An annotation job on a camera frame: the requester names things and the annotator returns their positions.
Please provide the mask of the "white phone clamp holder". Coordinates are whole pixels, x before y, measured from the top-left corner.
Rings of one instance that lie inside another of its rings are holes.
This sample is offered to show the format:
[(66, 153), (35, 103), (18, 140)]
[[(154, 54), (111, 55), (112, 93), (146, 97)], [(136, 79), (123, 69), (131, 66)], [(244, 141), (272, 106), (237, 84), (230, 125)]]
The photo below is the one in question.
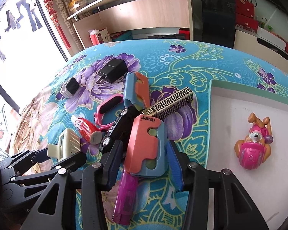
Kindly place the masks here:
[(80, 152), (80, 138), (71, 128), (66, 128), (58, 138), (58, 144), (48, 144), (47, 156), (62, 161)]

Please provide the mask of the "pink brown puppy toy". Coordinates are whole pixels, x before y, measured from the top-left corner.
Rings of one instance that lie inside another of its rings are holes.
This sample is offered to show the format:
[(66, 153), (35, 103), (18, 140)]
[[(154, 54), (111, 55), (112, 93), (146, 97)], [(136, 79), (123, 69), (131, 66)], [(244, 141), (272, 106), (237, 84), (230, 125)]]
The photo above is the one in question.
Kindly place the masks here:
[(240, 165), (245, 169), (254, 170), (270, 157), (270, 144), (274, 138), (269, 117), (260, 120), (251, 113), (248, 122), (252, 124), (249, 134), (235, 143), (234, 150)]

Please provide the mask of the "magenta translucent lighter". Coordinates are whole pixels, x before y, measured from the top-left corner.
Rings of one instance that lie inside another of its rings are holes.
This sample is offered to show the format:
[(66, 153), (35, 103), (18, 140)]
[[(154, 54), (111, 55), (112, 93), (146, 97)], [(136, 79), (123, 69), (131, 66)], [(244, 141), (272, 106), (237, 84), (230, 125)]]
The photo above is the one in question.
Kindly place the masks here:
[(136, 199), (138, 178), (123, 171), (116, 197), (112, 220), (121, 225), (129, 225)]

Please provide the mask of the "red white glue bottle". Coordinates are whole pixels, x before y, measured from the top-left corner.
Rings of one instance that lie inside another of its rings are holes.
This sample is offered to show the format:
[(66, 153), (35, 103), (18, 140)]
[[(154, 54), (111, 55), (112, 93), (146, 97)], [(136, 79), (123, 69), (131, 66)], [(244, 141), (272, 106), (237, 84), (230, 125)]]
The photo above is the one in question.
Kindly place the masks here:
[(103, 138), (102, 132), (89, 120), (79, 115), (72, 115), (71, 122), (88, 143), (97, 145), (101, 142)]

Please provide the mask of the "white smartwatch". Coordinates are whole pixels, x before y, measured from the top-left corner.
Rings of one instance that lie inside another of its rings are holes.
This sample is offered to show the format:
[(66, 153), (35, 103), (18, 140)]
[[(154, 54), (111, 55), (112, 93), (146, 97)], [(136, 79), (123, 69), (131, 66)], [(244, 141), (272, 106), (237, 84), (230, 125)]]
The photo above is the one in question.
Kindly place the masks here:
[(76, 94), (78, 88), (79, 88), (78, 81), (74, 77), (71, 77), (62, 85), (60, 93), (65, 98), (71, 98)]

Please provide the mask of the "black toy car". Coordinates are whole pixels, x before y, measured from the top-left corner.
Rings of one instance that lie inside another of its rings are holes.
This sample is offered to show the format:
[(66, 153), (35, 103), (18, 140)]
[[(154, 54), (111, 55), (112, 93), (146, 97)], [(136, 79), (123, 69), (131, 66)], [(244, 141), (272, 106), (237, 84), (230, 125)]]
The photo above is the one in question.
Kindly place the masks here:
[(140, 112), (134, 106), (123, 109), (112, 126), (107, 130), (99, 145), (99, 151), (102, 154), (110, 152), (114, 142), (120, 140), (123, 143), (123, 153), (126, 153), (134, 119), (139, 114)]

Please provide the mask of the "salmon blue toy knife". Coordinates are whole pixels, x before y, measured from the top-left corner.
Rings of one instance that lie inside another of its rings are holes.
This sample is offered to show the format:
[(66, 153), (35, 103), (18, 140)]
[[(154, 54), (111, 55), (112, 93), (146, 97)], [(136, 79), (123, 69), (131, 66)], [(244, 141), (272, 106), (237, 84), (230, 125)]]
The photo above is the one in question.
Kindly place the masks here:
[(158, 118), (139, 115), (134, 119), (124, 169), (135, 177), (160, 177), (168, 169), (165, 145), (167, 130)]

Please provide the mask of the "pink smartwatch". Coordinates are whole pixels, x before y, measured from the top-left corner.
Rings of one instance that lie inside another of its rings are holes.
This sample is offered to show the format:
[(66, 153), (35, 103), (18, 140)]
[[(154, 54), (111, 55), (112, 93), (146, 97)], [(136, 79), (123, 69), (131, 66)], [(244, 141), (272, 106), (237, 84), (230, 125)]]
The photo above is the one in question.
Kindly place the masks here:
[(105, 125), (102, 123), (103, 116), (121, 103), (123, 103), (123, 95), (114, 94), (97, 106), (96, 112), (94, 112), (94, 122), (100, 131), (107, 131), (112, 126), (112, 122)]

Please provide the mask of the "black gold patterned harmonica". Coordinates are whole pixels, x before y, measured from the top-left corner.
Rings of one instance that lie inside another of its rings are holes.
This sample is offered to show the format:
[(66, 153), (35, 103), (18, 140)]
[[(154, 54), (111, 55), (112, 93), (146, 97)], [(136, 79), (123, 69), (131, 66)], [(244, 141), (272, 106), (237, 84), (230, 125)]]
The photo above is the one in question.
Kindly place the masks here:
[(194, 98), (194, 92), (191, 88), (186, 87), (182, 90), (171, 94), (165, 99), (155, 103), (149, 108), (141, 111), (142, 115), (164, 119), (175, 113), (180, 108), (191, 103)]

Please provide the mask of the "blue orange toy knife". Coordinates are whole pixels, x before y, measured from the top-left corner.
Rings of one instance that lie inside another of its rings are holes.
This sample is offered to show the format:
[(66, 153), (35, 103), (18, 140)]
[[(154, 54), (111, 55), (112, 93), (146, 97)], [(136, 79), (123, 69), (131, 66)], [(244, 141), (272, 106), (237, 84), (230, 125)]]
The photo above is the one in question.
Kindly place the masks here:
[(149, 81), (139, 72), (128, 72), (123, 93), (125, 107), (134, 106), (141, 111), (150, 106)]

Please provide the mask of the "black power adapter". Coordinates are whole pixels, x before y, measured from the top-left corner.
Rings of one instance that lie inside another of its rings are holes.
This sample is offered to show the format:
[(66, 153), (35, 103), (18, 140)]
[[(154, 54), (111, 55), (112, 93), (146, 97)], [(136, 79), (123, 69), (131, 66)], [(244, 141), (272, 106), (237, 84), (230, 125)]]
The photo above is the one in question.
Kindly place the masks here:
[(113, 58), (98, 72), (100, 78), (97, 80), (97, 84), (103, 84), (105, 82), (112, 84), (123, 77), (127, 72), (128, 68), (126, 62), (122, 59)]

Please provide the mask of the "teal white shallow box tray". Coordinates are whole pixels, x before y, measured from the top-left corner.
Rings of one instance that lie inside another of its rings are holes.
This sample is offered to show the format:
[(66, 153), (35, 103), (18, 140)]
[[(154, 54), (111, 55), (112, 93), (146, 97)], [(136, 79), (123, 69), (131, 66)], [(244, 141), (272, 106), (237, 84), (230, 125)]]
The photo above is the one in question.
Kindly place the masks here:
[(288, 229), (288, 98), (214, 80), (209, 95), (207, 168), (227, 168), (269, 229)]

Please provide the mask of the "red white gift bag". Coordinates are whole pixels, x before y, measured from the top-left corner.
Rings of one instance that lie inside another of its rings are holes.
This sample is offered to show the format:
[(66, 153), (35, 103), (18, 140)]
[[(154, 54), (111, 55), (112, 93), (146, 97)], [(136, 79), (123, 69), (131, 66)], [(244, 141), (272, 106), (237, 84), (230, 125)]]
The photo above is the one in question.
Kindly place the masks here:
[(103, 28), (102, 30), (89, 30), (88, 32), (93, 46), (112, 42), (107, 28)]

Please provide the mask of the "floral blue tablecloth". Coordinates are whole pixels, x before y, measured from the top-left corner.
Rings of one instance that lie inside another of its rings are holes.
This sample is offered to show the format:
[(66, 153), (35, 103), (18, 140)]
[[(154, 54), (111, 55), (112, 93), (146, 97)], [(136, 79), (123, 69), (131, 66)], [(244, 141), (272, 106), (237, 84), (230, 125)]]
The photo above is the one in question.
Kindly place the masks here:
[[(271, 61), (209, 43), (173, 39), (127, 40), (89, 47), (73, 57), (22, 112), (11, 154), (57, 144), (72, 115), (94, 121), (99, 105), (120, 96), (125, 80), (98, 84), (112, 59), (148, 78), (150, 104), (189, 87), (191, 104), (164, 119), (167, 137), (190, 160), (233, 171), (270, 229), (288, 216), (288, 71)], [(239, 164), (235, 143), (251, 127), (248, 116), (269, 117), (270, 157), (254, 170)]]

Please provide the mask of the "cream low tv stand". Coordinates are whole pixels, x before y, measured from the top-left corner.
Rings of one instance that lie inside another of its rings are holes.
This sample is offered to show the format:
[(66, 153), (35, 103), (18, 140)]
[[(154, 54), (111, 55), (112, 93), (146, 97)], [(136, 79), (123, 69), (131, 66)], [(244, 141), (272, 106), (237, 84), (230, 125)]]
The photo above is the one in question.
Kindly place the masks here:
[(237, 29), (234, 49), (258, 57), (288, 74), (288, 54), (277, 49), (265, 40)]

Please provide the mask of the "white flat box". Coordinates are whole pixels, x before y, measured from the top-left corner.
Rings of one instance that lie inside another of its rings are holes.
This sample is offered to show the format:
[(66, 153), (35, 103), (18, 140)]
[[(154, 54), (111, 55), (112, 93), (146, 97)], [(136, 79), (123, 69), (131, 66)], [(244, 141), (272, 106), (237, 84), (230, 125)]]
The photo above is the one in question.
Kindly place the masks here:
[(259, 26), (257, 27), (257, 35), (260, 38), (268, 41), (269, 43), (277, 46), (281, 50), (285, 50), (285, 48), (286, 48), (286, 42), (284, 40), (282, 40), (278, 36), (272, 34), (271, 32), (269, 32), (263, 28), (260, 28)]

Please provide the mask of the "yellow container on shelf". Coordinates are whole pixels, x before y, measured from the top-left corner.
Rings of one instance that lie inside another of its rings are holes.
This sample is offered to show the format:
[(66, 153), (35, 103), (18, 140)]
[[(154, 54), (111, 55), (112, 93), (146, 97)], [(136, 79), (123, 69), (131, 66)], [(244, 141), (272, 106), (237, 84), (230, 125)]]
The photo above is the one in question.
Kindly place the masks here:
[(86, 0), (72, 0), (69, 3), (69, 11), (71, 14), (79, 11), (86, 6)]

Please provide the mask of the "black bag on floor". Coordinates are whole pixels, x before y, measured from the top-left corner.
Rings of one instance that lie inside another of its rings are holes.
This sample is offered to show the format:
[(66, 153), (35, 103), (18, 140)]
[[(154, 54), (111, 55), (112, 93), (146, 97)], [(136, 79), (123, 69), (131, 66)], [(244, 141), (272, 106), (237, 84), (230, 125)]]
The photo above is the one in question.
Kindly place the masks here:
[(168, 34), (168, 35), (149, 35), (147, 39), (182, 39), (185, 40), (184, 34)]

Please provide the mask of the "red chinese knot ornament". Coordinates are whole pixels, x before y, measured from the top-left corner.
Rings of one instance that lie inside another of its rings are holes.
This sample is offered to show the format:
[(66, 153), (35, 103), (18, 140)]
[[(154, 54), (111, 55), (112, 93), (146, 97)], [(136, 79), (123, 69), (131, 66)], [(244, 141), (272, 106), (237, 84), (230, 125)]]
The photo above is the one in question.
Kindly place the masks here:
[(53, 0), (43, 0), (44, 5), (48, 11), (48, 16), (49, 18), (52, 20), (52, 22), (54, 23), (56, 29), (58, 30), (58, 33), (60, 35), (60, 38), (62, 39), (65, 47), (67, 49), (70, 49), (71, 45), (69, 43), (69, 41), (67, 40), (60, 24), (59, 24), (59, 20), (58, 20), (58, 13), (57, 11), (53, 8), (54, 2)]

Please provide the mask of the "red gift box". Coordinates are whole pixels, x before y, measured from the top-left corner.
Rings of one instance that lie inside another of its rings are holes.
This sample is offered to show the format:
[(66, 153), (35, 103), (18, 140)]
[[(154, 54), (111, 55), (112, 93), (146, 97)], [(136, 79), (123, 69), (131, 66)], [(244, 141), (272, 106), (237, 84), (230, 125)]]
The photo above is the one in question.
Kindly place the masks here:
[(236, 26), (256, 33), (258, 28), (258, 22), (247, 16), (236, 14)]

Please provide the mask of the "black water dispenser cabinet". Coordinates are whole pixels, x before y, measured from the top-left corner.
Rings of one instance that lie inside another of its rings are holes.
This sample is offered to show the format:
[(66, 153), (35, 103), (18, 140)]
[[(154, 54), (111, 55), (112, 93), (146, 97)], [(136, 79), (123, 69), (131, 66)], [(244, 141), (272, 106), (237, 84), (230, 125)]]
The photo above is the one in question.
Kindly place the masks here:
[(236, 34), (235, 0), (200, 0), (194, 40), (233, 48)]

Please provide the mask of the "red handbag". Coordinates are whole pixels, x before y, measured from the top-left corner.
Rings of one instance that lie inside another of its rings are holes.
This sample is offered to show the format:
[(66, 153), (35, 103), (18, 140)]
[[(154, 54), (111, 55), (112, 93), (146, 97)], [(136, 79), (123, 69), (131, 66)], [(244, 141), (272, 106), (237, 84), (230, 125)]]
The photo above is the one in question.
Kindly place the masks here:
[(254, 19), (255, 5), (250, 0), (235, 0), (236, 13)]

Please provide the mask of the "curved wooden counter shelf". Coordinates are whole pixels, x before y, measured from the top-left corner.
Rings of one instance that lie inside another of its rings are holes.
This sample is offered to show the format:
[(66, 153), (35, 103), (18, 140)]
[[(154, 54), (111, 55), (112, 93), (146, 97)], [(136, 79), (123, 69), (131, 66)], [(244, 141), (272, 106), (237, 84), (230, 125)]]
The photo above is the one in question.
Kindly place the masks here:
[[(97, 0), (68, 17), (120, 0)], [(84, 48), (92, 46), (89, 30), (106, 28), (109, 33), (148, 28), (188, 28), (194, 40), (192, 0), (133, 0), (75, 20), (73, 27)]]

